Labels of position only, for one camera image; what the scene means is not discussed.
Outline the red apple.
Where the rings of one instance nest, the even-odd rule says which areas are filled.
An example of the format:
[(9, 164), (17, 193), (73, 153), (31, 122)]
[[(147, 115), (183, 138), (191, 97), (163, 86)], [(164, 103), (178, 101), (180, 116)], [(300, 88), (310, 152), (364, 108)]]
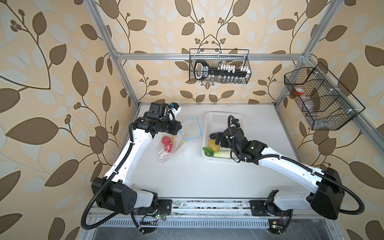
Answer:
[(168, 137), (168, 136), (164, 136), (164, 137), (162, 138), (162, 143), (163, 143), (164, 145), (168, 145), (168, 144), (171, 144), (171, 143), (172, 143), (172, 140), (171, 140), (170, 137)]
[(172, 143), (167, 143), (165, 144), (165, 148), (164, 148), (165, 152), (166, 153), (172, 153), (173, 151), (173, 144)]

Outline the yellow potato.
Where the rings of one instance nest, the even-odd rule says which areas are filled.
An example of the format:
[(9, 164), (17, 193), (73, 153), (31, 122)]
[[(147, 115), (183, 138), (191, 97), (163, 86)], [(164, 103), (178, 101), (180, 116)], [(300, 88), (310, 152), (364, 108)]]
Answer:
[(220, 146), (216, 144), (216, 140), (209, 140), (208, 147), (213, 151), (217, 152), (220, 150)]

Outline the clear zip top bag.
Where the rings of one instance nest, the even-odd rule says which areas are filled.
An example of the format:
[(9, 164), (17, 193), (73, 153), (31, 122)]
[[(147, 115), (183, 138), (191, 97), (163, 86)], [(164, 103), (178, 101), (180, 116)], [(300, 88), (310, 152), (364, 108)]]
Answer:
[(173, 144), (172, 153), (166, 153), (164, 148), (165, 145), (162, 143), (160, 151), (158, 152), (158, 161), (165, 163), (174, 157), (181, 149), (189, 143), (194, 142), (202, 136), (202, 127), (200, 124), (199, 117), (193, 119), (187, 119), (181, 122), (182, 129), (177, 132), (175, 136), (165, 135), (171, 138)]

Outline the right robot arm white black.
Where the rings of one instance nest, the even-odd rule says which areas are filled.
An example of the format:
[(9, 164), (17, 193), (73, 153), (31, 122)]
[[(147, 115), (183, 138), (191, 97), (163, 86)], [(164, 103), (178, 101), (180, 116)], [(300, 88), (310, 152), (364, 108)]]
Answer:
[(303, 187), (293, 192), (271, 191), (262, 209), (272, 216), (288, 210), (313, 210), (326, 219), (336, 220), (339, 214), (360, 215), (365, 211), (364, 202), (342, 184), (336, 170), (310, 167), (281, 155), (260, 141), (249, 141), (239, 120), (232, 115), (228, 117), (227, 128), (210, 134), (210, 138), (219, 146), (229, 148), (230, 157), (236, 162), (269, 168)]

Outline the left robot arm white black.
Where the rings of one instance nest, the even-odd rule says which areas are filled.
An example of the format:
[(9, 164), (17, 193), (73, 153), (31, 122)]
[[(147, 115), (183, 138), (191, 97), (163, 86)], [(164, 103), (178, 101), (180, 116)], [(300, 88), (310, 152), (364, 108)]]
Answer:
[[(81, 227), (91, 230), (104, 224), (118, 214), (133, 215), (135, 210), (158, 210), (157, 193), (132, 189), (132, 176), (147, 146), (158, 133), (175, 136), (182, 128), (176, 116), (181, 111), (177, 103), (151, 103), (149, 111), (137, 118), (128, 127), (129, 140), (111, 169), (102, 178), (92, 181), (94, 193), (81, 218)], [(112, 211), (104, 219), (87, 224), (87, 217), (93, 205)]]

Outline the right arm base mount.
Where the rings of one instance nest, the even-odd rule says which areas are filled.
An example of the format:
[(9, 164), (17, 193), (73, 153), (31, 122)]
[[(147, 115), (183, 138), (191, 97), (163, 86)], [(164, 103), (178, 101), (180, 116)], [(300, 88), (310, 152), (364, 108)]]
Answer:
[(249, 201), (253, 217), (271, 217), (268, 219), (268, 231), (272, 235), (282, 235), (286, 232), (293, 218), (293, 210), (280, 210), (270, 200)]

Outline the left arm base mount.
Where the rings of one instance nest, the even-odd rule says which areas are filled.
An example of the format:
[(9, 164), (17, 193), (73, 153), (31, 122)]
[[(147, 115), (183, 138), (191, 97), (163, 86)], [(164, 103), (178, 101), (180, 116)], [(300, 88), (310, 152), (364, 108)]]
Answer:
[(170, 199), (154, 200), (147, 208), (138, 208), (131, 212), (131, 218), (138, 231), (145, 235), (152, 233), (166, 216), (171, 214), (173, 201)]

